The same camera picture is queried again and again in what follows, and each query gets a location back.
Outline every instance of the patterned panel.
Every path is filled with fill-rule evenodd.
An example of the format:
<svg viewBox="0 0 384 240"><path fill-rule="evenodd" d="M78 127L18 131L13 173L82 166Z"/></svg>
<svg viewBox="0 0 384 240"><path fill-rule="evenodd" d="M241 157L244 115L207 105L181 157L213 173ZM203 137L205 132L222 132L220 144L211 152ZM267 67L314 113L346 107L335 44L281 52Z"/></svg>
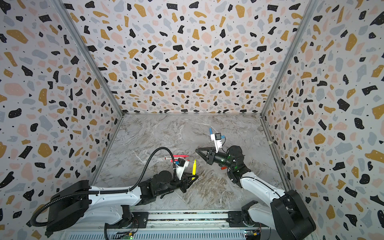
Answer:
<svg viewBox="0 0 384 240"><path fill-rule="evenodd" d="M124 112L258 112L308 1L66 0Z"/></svg>
<svg viewBox="0 0 384 240"><path fill-rule="evenodd" d="M320 1L266 116L321 239L384 239L383 10Z"/></svg>
<svg viewBox="0 0 384 240"><path fill-rule="evenodd" d="M118 116L51 2L0 7L0 238L45 239L27 221L93 176Z"/></svg>

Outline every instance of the yellow marker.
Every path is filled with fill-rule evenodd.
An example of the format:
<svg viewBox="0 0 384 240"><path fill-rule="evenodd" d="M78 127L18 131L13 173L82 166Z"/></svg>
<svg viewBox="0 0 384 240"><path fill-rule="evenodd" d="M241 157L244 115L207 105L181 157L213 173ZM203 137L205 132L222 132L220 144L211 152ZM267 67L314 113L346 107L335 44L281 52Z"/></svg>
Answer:
<svg viewBox="0 0 384 240"><path fill-rule="evenodd" d="M195 159L195 162L193 163L192 174L193 174L193 175L196 175L196 159Z"/></svg>

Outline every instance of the gray marble floor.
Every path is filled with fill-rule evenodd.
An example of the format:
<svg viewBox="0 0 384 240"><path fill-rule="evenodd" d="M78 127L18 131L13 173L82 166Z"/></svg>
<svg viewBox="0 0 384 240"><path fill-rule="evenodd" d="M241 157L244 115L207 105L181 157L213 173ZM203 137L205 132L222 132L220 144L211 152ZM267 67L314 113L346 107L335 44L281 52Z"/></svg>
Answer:
<svg viewBox="0 0 384 240"><path fill-rule="evenodd" d="M127 115L97 178L100 187L133 185L139 178L150 154L158 147L173 154L190 155L186 169L192 172L197 159L198 180L182 193L180 190L159 197L154 203L133 209L240 209L259 198L239 188L227 177L226 170L209 165L196 153L198 147L214 147L209 128L226 136L224 149L238 145L245 155L244 163L259 177L274 186L283 187L260 119L256 115ZM167 152L161 150L151 160L143 180L168 170Z"/></svg>

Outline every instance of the yellow highlighter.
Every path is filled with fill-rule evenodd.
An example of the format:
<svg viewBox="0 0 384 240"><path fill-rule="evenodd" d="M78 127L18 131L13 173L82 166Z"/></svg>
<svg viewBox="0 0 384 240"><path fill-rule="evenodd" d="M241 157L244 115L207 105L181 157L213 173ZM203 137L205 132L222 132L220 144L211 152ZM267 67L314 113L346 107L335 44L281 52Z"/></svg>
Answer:
<svg viewBox="0 0 384 240"><path fill-rule="evenodd" d="M196 159L195 159L195 162L193 163L192 174L193 174L193 175L196 175Z"/></svg>

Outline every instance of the terrazzo patterned wall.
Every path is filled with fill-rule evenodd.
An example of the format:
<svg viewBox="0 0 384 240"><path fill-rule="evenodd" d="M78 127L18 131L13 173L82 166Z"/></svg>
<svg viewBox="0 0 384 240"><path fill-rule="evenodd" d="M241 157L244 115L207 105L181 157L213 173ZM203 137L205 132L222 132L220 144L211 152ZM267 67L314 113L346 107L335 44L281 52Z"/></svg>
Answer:
<svg viewBox="0 0 384 240"><path fill-rule="evenodd" d="M0 239L46 239L32 213L91 179L118 115L51 2L0 7Z"/></svg>
<svg viewBox="0 0 384 240"><path fill-rule="evenodd" d="M256 113L308 1L64 1L124 112Z"/></svg>
<svg viewBox="0 0 384 240"><path fill-rule="evenodd" d="M384 239L383 1L319 1L265 116L321 239Z"/></svg>

